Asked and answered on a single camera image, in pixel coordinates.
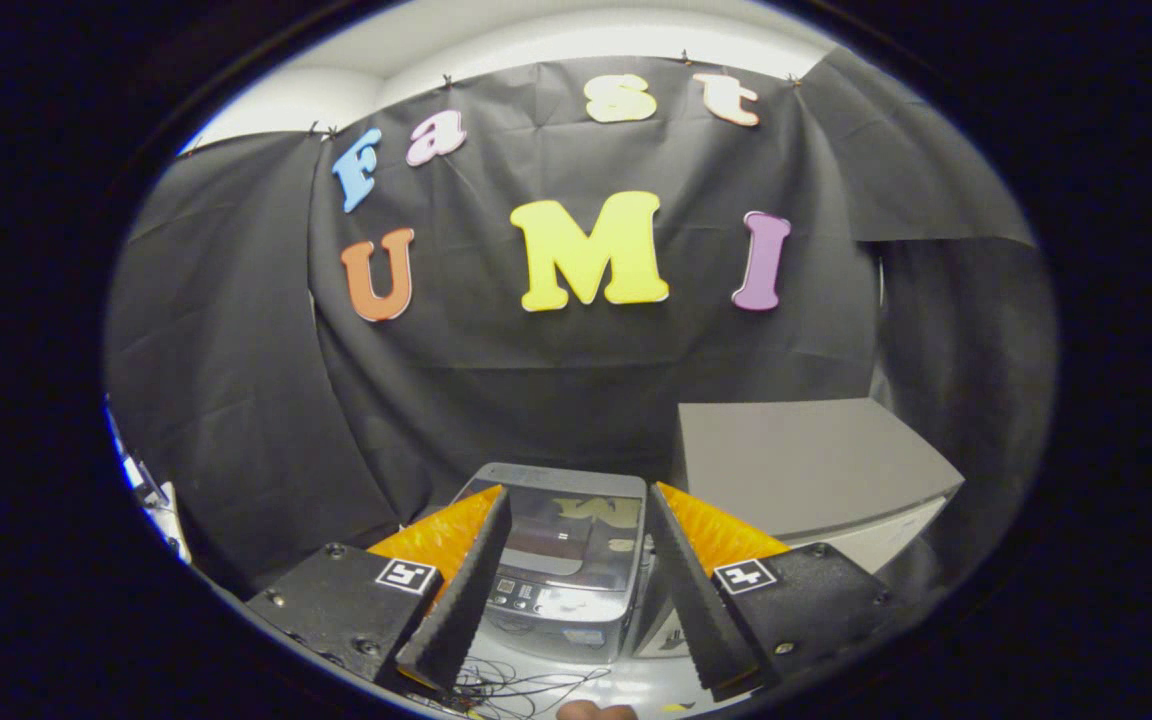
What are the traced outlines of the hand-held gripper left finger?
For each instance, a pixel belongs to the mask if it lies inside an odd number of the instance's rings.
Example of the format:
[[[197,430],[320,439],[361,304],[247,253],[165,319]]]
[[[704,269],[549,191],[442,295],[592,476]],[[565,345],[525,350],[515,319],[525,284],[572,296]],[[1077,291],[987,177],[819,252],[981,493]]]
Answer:
[[[361,550],[326,544],[248,609],[340,670],[392,692],[456,684],[511,532],[490,486]]]

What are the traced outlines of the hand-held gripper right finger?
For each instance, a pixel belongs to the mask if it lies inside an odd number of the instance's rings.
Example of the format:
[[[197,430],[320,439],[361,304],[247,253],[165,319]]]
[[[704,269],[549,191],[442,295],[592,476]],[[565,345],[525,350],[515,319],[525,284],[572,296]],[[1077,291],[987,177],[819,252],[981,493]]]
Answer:
[[[893,624],[895,596],[832,544],[783,541],[655,483],[646,524],[704,689],[717,702],[799,694]]]

